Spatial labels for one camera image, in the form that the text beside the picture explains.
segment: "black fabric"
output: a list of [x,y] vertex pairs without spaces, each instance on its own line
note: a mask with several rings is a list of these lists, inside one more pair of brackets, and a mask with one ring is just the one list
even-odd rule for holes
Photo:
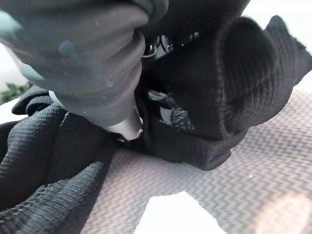
[[0,233],[79,233],[115,151],[111,135],[55,105],[0,133]]
[[249,127],[282,110],[311,69],[312,57],[280,17],[264,31],[250,19],[235,18],[143,74],[138,95],[149,121],[144,150],[214,169]]
[[17,102],[17,104],[12,109],[12,113],[15,115],[28,114],[31,116],[33,113],[27,112],[27,109],[28,109],[27,105],[29,105],[30,102],[32,102],[33,99],[35,99],[36,97],[39,97],[40,100],[45,100],[46,107],[53,103],[49,97],[49,91],[48,90],[42,89],[42,88],[37,87],[37,86],[33,86],[25,94],[20,96],[19,101]]

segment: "black knit fabric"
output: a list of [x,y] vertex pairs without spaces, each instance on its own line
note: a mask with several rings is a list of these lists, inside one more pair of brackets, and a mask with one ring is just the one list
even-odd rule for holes
[[111,136],[55,105],[0,134],[0,233],[79,233],[115,150]]
[[280,17],[266,30],[235,18],[143,74],[145,150],[203,170],[222,164],[251,126],[274,117],[312,57]]

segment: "green leaf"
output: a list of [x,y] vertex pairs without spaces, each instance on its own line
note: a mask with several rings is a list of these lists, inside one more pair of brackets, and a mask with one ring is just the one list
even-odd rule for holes
[[8,86],[8,88],[12,91],[16,91],[18,89],[18,87],[15,85],[15,84],[12,84],[12,83],[7,83],[6,84]]

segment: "white paper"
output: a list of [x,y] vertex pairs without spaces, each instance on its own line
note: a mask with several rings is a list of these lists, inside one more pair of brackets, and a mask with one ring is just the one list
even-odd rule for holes
[[135,234],[226,234],[199,203],[181,192],[152,197]]

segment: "gray chevron fabric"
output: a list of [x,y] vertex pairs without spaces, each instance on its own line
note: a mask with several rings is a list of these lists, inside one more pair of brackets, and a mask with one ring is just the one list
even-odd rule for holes
[[311,142],[312,94],[294,91],[280,114],[251,128],[213,171],[119,152],[82,233],[132,234],[150,197],[186,191],[228,234],[305,223],[301,233],[311,234]]

